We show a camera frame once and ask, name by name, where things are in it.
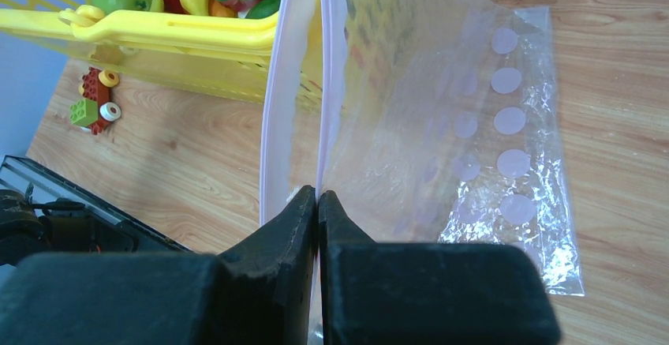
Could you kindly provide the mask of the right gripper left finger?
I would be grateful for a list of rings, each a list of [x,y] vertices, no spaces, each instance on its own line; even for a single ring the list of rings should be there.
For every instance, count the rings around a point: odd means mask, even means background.
[[[1,289],[4,344],[304,344],[315,190],[218,255],[39,253]]]

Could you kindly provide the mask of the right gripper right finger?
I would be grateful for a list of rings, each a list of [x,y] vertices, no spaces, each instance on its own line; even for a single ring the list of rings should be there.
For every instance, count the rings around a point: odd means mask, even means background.
[[[326,344],[557,344],[530,258],[513,246],[376,242],[336,193],[319,201]]]

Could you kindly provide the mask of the clear zip top bag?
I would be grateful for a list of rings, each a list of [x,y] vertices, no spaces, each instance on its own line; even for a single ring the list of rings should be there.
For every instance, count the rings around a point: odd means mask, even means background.
[[[520,249],[550,295],[584,293],[557,125],[551,12],[491,0],[281,0],[260,222],[317,215],[308,340],[323,341],[319,201],[376,242]]]

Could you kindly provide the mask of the yellow plastic basket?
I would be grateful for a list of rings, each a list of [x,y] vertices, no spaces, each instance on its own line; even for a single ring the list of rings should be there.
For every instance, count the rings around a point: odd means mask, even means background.
[[[60,12],[87,0],[1,0],[1,30],[154,84],[262,103],[278,16],[114,13],[85,28]]]

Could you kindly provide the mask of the colourful toy block car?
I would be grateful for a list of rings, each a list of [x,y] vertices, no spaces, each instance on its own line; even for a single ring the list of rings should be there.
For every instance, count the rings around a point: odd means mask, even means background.
[[[81,78],[81,98],[69,106],[69,121],[94,136],[121,117],[121,108],[112,101],[112,89],[120,82],[117,73],[89,67]]]

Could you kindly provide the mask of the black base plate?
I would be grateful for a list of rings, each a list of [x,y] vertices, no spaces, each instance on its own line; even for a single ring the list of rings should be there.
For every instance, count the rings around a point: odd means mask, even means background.
[[[1,162],[1,264],[35,253],[184,251],[185,246],[28,158]]]

